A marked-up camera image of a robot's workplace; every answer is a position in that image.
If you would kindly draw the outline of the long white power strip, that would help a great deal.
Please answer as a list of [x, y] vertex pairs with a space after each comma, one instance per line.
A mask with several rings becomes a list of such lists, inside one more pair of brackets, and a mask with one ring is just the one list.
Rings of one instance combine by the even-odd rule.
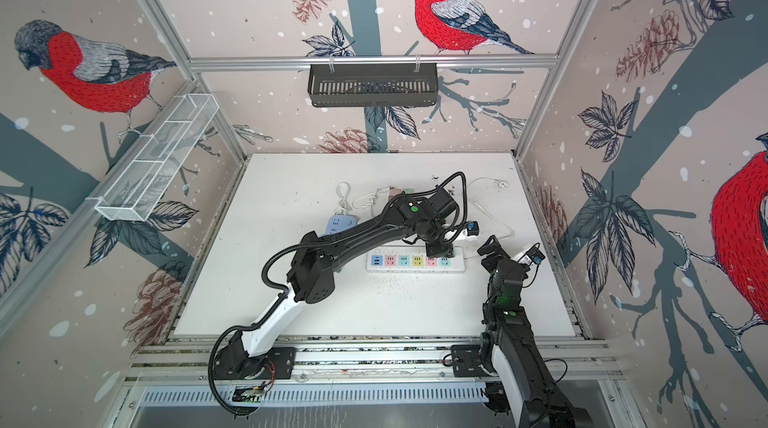
[[453, 257], [429, 257], [424, 247], [391, 245], [367, 254], [366, 270], [370, 273], [464, 273], [463, 253], [457, 248]]

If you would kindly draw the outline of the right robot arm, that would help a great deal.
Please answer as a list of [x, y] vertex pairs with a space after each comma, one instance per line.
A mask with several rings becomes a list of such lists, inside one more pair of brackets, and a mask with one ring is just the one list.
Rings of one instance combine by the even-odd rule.
[[545, 260], [540, 245], [511, 256], [492, 235], [477, 253], [489, 273], [481, 360], [500, 379], [499, 392], [506, 400], [499, 406], [518, 427], [592, 427], [588, 411], [574, 406], [550, 373], [522, 305], [528, 273]]

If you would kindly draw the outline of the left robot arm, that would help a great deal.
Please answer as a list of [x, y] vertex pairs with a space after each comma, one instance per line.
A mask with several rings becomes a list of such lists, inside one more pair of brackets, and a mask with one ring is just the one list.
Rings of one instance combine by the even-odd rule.
[[336, 271], [351, 260], [399, 239], [423, 242], [428, 258], [450, 258], [453, 242], [468, 225], [467, 179], [459, 171], [430, 190], [394, 196], [380, 214], [353, 228], [305, 234], [263, 266], [261, 280], [278, 291], [277, 297], [257, 320], [231, 326], [218, 337], [208, 381], [257, 375], [278, 336], [305, 308], [334, 292]]

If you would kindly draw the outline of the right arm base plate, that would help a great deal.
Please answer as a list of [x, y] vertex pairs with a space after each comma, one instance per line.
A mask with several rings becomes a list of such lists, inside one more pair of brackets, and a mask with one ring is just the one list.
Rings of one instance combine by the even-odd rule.
[[457, 344], [450, 347], [448, 365], [456, 378], [496, 377], [490, 359], [480, 344]]

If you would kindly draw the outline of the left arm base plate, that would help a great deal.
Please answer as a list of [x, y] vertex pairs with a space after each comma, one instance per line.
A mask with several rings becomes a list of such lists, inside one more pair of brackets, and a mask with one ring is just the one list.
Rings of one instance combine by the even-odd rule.
[[226, 346], [209, 364], [209, 376], [214, 380], [287, 380], [295, 357], [294, 347], [273, 347], [266, 354], [249, 357], [241, 346]]

